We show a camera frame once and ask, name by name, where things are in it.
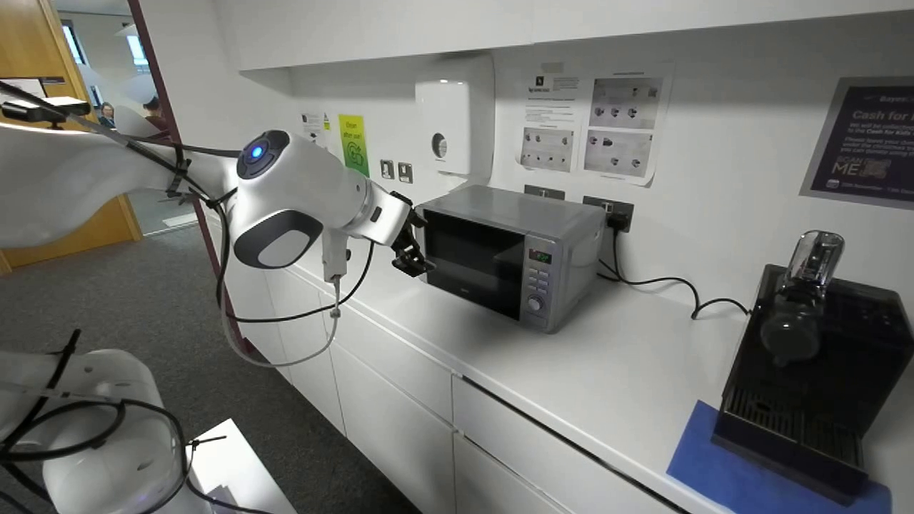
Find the microwave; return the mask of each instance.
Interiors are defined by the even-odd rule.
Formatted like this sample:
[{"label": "microwave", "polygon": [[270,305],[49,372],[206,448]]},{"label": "microwave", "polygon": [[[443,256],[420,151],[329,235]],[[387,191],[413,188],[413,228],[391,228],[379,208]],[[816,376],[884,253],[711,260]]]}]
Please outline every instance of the microwave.
[{"label": "microwave", "polygon": [[596,278],[604,210],[459,186],[420,206],[426,282],[554,330]]}]

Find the white countertop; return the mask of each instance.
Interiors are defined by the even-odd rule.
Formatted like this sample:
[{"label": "white countertop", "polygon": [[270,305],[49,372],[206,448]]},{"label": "white countertop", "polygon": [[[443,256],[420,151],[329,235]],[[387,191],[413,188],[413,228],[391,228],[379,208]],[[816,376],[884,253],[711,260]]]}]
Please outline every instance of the white countertop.
[{"label": "white countertop", "polygon": [[[344,282],[361,268],[360,242],[353,253]],[[317,256],[311,248],[299,262],[314,280]],[[539,333],[387,262],[391,253],[376,248],[349,305],[681,509],[713,509],[666,469],[693,403],[718,406],[748,316],[708,309],[687,319],[684,302],[599,280],[563,328]],[[897,512],[914,512],[910,368],[864,439],[868,472],[891,487]]]}]

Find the black coffee machine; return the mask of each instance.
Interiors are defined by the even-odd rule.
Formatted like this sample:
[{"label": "black coffee machine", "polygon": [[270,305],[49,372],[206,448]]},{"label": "black coffee machine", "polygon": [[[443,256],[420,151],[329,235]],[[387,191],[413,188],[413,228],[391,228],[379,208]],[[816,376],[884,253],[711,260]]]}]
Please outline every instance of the black coffee machine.
[{"label": "black coffee machine", "polygon": [[914,339],[894,292],[830,280],[840,253],[840,235],[804,230],[787,268],[764,265],[713,442],[847,503],[864,485],[858,439]]}]

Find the drawer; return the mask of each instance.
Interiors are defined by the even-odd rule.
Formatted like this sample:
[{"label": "drawer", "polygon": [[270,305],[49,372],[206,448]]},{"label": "drawer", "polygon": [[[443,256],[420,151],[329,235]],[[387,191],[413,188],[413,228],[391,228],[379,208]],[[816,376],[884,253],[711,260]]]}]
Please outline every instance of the drawer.
[{"label": "drawer", "polygon": [[533,492],[504,465],[491,460],[464,436],[454,433],[457,514],[560,514],[547,496]]},{"label": "drawer", "polygon": [[681,512],[637,487],[593,456],[464,380],[457,380],[454,385],[454,425],[486,455],[567,512]]},{"label": "drawer", "polygon": [[360,356],[443,422],[454,420],[454,376],[400,333],[341,305],[336,346]]},{"label": "drawer", "polygon": [[344,436],[420,509],[454,512],[454,433],[344,348],[330,348]]}]

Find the sign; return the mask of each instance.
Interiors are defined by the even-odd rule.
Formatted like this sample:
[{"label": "sign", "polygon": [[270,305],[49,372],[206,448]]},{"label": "sign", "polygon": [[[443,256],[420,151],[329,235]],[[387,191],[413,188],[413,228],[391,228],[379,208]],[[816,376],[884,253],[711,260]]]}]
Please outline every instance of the sign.
[{"label": "sign", "polygon": [[801,193],[914,208],[914,79],[836,86]]},{"label": "sign", "polygon": [[360,113],[339,113],[341,163],[367,176],[367,141]]}]

